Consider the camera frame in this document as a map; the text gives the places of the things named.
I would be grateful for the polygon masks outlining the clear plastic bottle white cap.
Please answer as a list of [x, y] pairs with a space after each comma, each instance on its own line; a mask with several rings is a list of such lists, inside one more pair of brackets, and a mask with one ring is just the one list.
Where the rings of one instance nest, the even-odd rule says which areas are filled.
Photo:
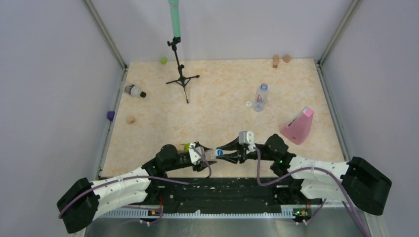
[[268, 95], [269, 87], [266, 83], [262, 83], [256, 90], [253, 102], [253, 109], [256, 112], [261, 112], [264, 110]]

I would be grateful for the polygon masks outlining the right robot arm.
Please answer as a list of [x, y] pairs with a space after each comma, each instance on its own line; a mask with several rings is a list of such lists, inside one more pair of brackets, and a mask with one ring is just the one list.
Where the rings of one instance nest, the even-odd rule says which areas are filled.
[[288, 151], [278, 135], [271, 135], [264, 144], [255, 143], [254, 134], [242, 131], [232, 142], [219, 146], [222, 159], [234, 164], [249, 159], [271, 161], [270, 169], [290, 180], [290, 198], [295, 203], [307, 199], [352, 201], [360, 210], [380, 216], [388, 199], [392, 181], [361, 157], [350, 161], [326, 162], [312, 160]]

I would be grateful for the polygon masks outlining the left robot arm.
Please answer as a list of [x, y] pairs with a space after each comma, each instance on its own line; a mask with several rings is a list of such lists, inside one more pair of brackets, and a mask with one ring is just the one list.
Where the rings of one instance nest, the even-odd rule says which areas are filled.
[[159, 196], [158, 182], [183, 184], [169, 179], [168, 171], [191, 167], [200, 172], [222, 154], [221, 149], [209, 149], [198, 142], [187, 143], [182, 151], [174, 145], [164, 145], [153, 159], [133, 171], [103, 180], [76, 181], [57, 202], [58, 217], [67, 233], [74, 234], [106, 212], [143, 201], [153, 204]]

